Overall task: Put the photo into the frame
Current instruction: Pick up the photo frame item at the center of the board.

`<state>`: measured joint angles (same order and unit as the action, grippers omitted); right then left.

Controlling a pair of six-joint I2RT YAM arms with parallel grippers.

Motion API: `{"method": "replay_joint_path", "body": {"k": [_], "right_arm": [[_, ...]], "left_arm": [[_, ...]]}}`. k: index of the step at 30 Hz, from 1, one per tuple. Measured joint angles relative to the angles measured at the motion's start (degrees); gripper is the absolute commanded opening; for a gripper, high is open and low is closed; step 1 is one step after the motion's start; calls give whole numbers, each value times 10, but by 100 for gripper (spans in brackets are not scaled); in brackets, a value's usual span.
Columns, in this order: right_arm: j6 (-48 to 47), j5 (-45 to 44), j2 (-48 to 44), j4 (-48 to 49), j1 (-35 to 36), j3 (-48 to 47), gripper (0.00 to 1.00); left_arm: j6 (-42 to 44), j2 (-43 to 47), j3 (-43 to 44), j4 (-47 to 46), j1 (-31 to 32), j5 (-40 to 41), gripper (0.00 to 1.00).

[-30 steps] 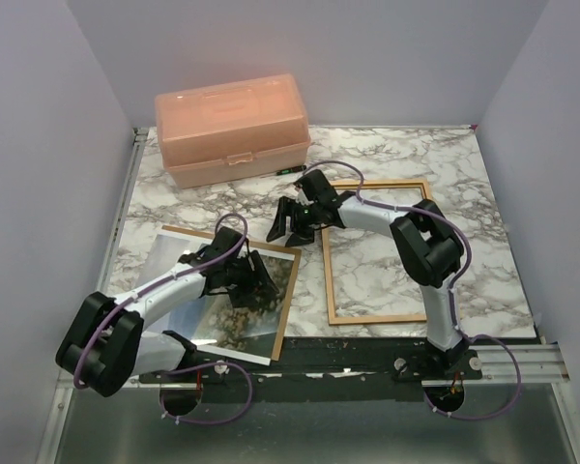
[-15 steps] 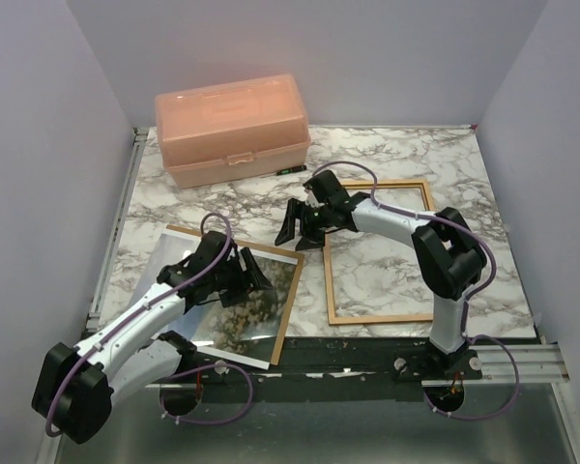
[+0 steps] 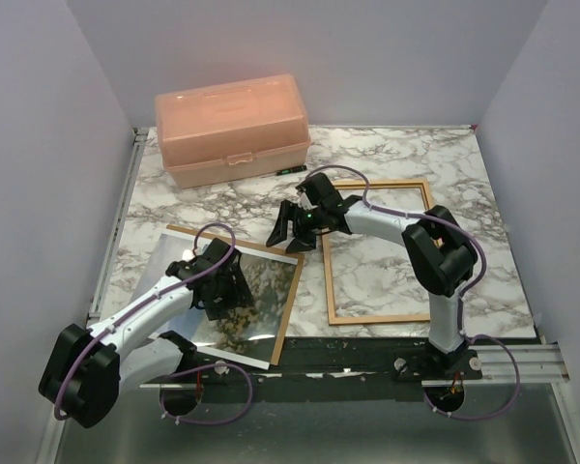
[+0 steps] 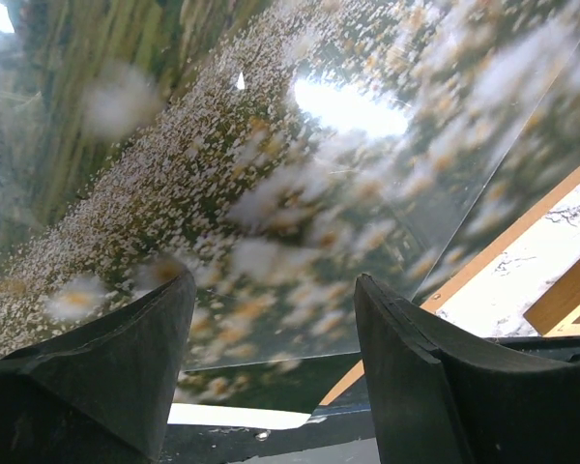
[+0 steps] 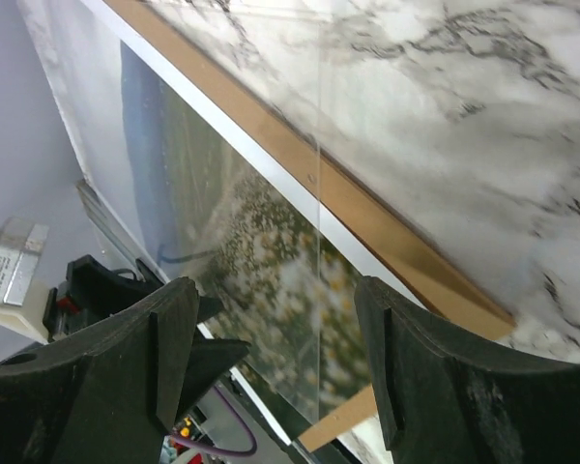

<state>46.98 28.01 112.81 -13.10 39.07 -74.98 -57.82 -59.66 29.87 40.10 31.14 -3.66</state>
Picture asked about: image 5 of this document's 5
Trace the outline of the flower field photo print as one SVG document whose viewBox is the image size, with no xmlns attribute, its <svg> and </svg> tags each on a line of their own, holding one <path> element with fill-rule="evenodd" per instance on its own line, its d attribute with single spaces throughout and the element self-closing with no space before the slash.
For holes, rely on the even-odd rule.
<svg viewBox="0 0 580 464">
<path fill-rule="evenodd" d="M 392 281 L 321 200 L 334 127 L 311 1 L 23 1 L 86 185 L 297 438 L 369 383 L 361 274 Z"/>
</svg>

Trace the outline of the brown frame backing board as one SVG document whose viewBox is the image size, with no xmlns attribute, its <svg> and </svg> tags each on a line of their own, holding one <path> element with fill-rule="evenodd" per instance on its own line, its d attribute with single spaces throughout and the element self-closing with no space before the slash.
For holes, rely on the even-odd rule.
<svg viewBox="0 0 580 464">
<path fill-rule="evenodd" d="M 329 158 L 312 132 L 263 102 L 173 19 L 183 1 L 112 1 L 120 38 L 362 274 L 486 339 L 513 318 Z"/>
</svg>

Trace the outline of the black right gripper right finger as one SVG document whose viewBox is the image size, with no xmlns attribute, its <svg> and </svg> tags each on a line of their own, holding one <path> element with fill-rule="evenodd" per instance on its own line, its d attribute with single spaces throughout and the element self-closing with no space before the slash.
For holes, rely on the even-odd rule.
<svg viewBox="0 0 580 464">
<path fill-rule="evenodd" d="M 355 308 L 396 463 L 580 463 L 580 364 L 471 333 L 365 276 Z"/>
</svg>

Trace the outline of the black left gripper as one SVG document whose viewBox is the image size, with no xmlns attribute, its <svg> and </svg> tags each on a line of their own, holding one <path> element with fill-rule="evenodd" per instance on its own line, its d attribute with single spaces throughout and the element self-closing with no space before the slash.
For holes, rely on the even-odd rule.
<svg viewBox="0 0 580 464">
<path fill-rule="evenodd" d="M 90 255 L 68 264 L 65 280 L 49 291 L 45 306 L 47 340 L 52 343 L 102 324 L 89 337 L 97 343 L 110 343 L 127 335 L 128 321 L 104 323 L 108 318 L 159 290 L 164 283 L 138 258 L 135 268 L 109 270 Z M 196 326 L 200 322 L 200 297 L 186 296 L 183 304 L 183 414 L 196 403 L 231 367 L 245 358 L 250 344 L 240 339 L 207 338 Z"/>
</svg>

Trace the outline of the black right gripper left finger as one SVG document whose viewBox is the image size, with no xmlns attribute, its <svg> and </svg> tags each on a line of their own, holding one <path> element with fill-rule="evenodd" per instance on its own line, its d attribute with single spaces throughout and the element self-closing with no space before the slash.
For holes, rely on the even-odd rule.
<svg viewBox="0 0 580 464">
<path fill-rule="evenodd" d="M 0 463 L 155 463 L 196 401 L 198 294 L 180 277 L 131 307 L 0 363 Z"/>
</svg>

